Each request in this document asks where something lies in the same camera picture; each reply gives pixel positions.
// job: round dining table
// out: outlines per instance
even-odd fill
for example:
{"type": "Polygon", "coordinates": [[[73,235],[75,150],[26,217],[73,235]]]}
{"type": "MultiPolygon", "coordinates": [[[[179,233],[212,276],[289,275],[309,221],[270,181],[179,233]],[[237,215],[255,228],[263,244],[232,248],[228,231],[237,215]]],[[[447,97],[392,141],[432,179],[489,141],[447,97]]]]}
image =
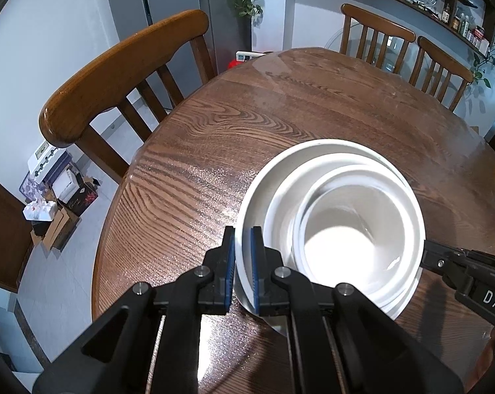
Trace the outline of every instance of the round dining table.
{"type": "MultiPolygon", "coordinates": [[[[297,143],[336,138],[386,157],[419,201],[426,238],[495,254],[495,152],[437,99],[327,49],[268,54],[222,73],[161,122],[105,220],[93,319],[137,281],[174,281],[234,225],[256,174],[297,143]]],[[[396,320],[465,381],[492,326],[426,270],[396,320]]],[[[290,393],[287,339],[233,298],[203,316],[199,392],[290,393]]]]}

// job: screw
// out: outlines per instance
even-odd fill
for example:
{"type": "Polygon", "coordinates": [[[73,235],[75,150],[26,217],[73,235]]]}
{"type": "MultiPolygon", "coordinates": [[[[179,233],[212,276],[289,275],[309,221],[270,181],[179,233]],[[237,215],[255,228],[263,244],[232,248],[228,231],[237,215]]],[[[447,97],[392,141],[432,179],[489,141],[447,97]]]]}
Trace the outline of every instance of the screw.
{"type": "Polygon", "coordinates": [[[291,275],[291,270],[288,267],[278,267],[275,270],[275,275],[279,278],[286,278],[291,275]]]}
{"type": "Polygon", "coordinates": [[[355,288],[349,283],[340,283],[337,285],[337,290],[342,296],[349,296],[355,292],[355,288]]]}
{"type": "Polygon", "coordinates": [[[149,290],[149,286],[144,281],[138,281],[133,286],[133,292],[137,295],[142,295],[149,290]]]}
{"type": "Polygon", "coordinates": [[[194,268],[194,274],[197,277],[205,277],[210,272],[211,270],[209,269],[209,267],[206,267],[205,265],[201,265],[199,267],[194,268]]]}

